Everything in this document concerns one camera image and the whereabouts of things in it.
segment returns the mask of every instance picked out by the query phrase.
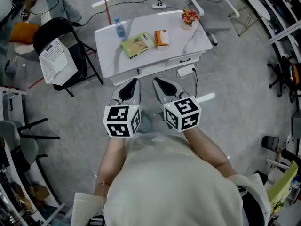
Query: person's left arm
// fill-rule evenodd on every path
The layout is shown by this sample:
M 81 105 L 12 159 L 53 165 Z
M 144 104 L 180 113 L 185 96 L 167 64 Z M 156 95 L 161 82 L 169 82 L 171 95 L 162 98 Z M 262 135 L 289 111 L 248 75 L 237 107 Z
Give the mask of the person's left arm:
M 114 178 L 121 171 L 125 157 L 125 139 L 111 138 L 100 163 L 94 195 L 106 198 Z

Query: marble tabletop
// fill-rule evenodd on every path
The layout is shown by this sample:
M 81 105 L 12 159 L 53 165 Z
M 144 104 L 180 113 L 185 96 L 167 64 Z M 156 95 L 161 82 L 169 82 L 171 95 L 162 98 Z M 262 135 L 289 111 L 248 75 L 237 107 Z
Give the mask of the marble tabletop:
M 105 78 L 141 68 L 171 58 L 212 49 L 204 29 L 198 21 L 191 30 L 181 28 L 182 11 L 162 12 L 123 21 L 126 31 L 124 38 L 118 37 L 115 24 L 95 31 L 95 41 L 102 74 Z M 170 45 L 167 50 L 153 47 L 129 59 L 121 46 L 122 41 L 141 32 L 148 32 L 154 39 L 155 30 L 166 30 Z

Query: red flowers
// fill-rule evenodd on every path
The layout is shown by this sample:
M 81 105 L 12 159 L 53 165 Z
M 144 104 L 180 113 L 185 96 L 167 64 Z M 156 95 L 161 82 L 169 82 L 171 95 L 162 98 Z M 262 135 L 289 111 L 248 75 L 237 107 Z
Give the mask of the red flowers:
M 184 10 L 182 13 L 182 19 L 185 24 L 191 26 L 193 21 L 199 20 L 199 15 L 193 9 Z

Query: shirt sleeve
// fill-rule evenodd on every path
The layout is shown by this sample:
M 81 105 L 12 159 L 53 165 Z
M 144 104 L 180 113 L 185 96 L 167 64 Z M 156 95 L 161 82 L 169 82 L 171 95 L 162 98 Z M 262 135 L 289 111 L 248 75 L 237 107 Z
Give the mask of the shirt sleeve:
M 233 175 L 227 178 L 236 186 L 245 188 L 258 202 L 265 219 L 265 225 L 268 224 L 271 212 L 271 206 L 268 199 L 267 191 L 262 183 L 259 174 L 255 173 L 248 178 L 243 175 Z
M 76 193 L 74 196 L 71 226 L 84 226 L 88 221 L 103 214 L 103 205 L 106 199 L 99 196 Z

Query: water bottle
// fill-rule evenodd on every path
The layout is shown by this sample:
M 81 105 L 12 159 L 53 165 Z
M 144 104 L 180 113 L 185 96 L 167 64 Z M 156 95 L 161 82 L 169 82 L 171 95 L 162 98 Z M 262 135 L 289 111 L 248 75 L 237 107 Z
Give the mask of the water bottle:
M 121 38 L 125 37 L 126 31 L 124 30 L 124 27 L 123 27 L 122 23 L 119 21 L 118 17 L 115 18 L 115 22 L 116 22 L 116 32 L 117 32 L 118 36 Z

